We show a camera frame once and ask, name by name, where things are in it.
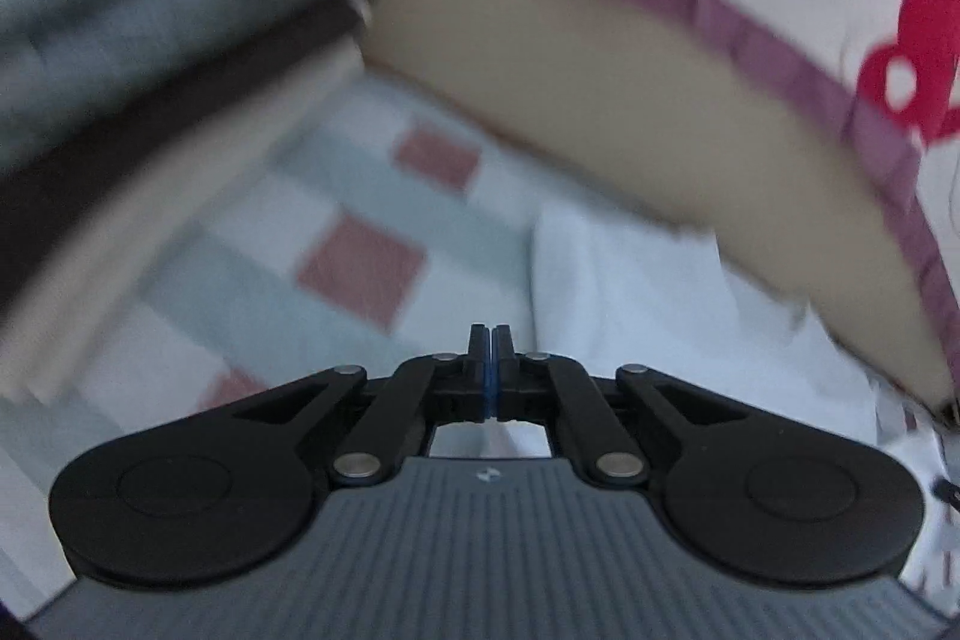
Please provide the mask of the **white long-sleeve shirt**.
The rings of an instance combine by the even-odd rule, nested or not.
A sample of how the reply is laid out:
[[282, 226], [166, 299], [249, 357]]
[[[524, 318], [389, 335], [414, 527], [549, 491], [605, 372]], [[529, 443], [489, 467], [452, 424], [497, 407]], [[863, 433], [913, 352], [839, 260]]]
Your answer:
[[608, 377], [640, 364], [875, 447], [877, 392], [804, 301], [773, 298], [706, 232], [553, 205], [532, 236], [540, 351]]

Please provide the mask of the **checkered floor rug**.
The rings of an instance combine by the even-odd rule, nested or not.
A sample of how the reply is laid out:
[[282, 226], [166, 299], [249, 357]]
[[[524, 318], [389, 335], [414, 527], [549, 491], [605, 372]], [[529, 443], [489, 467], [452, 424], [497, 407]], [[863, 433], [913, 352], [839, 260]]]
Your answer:
[[[86, 448], [329, 365], [386, 375], [457, 353], [477, 323], [539, 349], [532, 236], [553, 205], [647, 223], [392, 81], [364, 76], [314, 103], [146, 273], [71, 385], [3, 404], [5, 606], [28, 615], [68, 585], [47, 493]], [[877, 392], [875, 447], [934, 486], [939, 434], [857, 362]]]

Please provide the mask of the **cream folded garment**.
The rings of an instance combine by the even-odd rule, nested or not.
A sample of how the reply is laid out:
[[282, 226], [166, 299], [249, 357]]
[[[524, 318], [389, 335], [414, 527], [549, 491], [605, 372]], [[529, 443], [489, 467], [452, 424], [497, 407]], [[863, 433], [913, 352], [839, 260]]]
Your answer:
[[71, 385], [164, 247], [291, 138], [309, 107], [361, 73], [359, 45], [347, 35], [149, 154], [3, 315], [3, 398], [50, 401]]

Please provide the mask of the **dark brown folded garment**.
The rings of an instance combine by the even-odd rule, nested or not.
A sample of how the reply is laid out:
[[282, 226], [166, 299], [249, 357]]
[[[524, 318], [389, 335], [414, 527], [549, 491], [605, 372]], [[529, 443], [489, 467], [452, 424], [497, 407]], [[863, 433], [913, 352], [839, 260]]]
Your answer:
[[151, 152], [358, 26], [350, 0], [85, 0], [3, 39], [3, 307]]

